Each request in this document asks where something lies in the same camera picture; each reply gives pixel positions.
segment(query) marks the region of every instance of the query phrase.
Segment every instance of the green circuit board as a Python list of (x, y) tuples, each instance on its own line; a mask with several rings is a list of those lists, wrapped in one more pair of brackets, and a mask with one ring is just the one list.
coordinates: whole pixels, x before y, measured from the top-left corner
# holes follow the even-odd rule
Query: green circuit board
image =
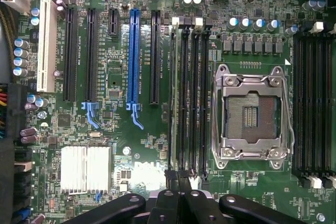
[[(31, 0), (32, 7), (39, 7), (40, 0)], [(63, 99), (63, 79), (56, 78), (56, 92), (40, 94), (48, 99), (49, 105), (44, 108), (47, 117), (43, 120), (36, 112), (27, 114), (27, 126), (38, 130), (38, 141), (33, 149), (33, 189), (31, 206), (33, 215), (45, 214), (45, 223), (59, 224), (69, 218), (88, 211), (98, 205), (111, 201), (125, 192), (120, 190), (120, 173), (130, 170), (128, 190), (133, 193), (149, 196), (150, 191), (164, 189), (164, 171), (169, 167), (169, 124), (167, 110), (169, 103), (170, 62), (172, 60), (171, 32), (172, 17), (208, 17), (213, 21), (209, 37), (209, 69), (211, 82), (214, 72), (222, 63), (228, 65), (236, 74), (269, 74), (276, 66), (280, 66), (286, 76), (288, 97), (291, 101), (293, 92), (293, 38), (285, 33), (290, 24), (299, 20), (315, 20), (321, 18), (319, 12), (303, 10), (301, 5), (307, 0), (229, 0), (224, 3), (213, 0), (202, 0), (198, 7), (186, 8), (182, 0), (68, 0), (69, 5), (78, 10), (78, 55), (76, 101), (66, 102)], [(139, 121), (144, 130), (133, 124), (131, 112), (125, 109), (128, 85), (128, 42), (129, 42), (129, 9), (124, 10), (122, 3), (129, 8), (141, 11), (140, 41), (140, 75), (139, 75)], [(107, 34), (108, 9), (116, 8), (120, 13), (120, 38), (111, 38)], [(98, 73), (97, 101), (99, 110), (95, 129), (88, 123), (84, 102), (86, 76), (86, 40), (87, 10), (96, 8), (99, 13), (98, 38)], [(149, 104), (150, 94), (150, 45), (151, 45), (151, 10), (160, 10), (161, 18), (161, 64), (160, 64), (160, 103)], [(248, 17), (251, 20), (263, 18), (276, 19), (279, 27), (269, 32), (262, 29), (258, 32), (248, 28), (228, 30), (227, 22), (231, 17)], [(323, 13), (323, 18), (331, 18), (330, 13)], [(57, 26), (57, 70), (64, 69), (65, 22), (58, 20)], [(34, 27), (30, 20), (21, 17), (19, 20), (19, 37), (29, 39)], [(224, 40), (280, 42), (283, 45), (281, 54), (246, 55), (242, 53), (223, 52)], [(333, 51), (333, 66), (336, 62), (336, 50)], [(31, 43), (28, 70), (37, 69), (37, 44)], [(26, 81), (34, 83), (32, 75)], [(208, 91), (208, 103), (211, 103), (211, 90)], [(207, 124), (211, 124), (210, 110)], [(90, 133), (100, 133), (98, 137)], [(214, 199), (231, 193), (239, 194), (267, 207), (284, 212), (305, 221), (319, 223), (317, 216), (323, 214), (325, 222), (336, 223), (335, 189), (306, 189), (298, 184), (297, 178), (291, 174), (291, 156), (286, 157), (281, 169), (274, 170), (267, 161), (233, 161), (225, 169), (218, 169), (210, 150), (210, 132), (206, 153), (209, 191)], [(65, 146), (110, 146), (111, 190), (102, 195), (99, 202), (95, 194), (68, 195), (60, 189), (61, 149)]]

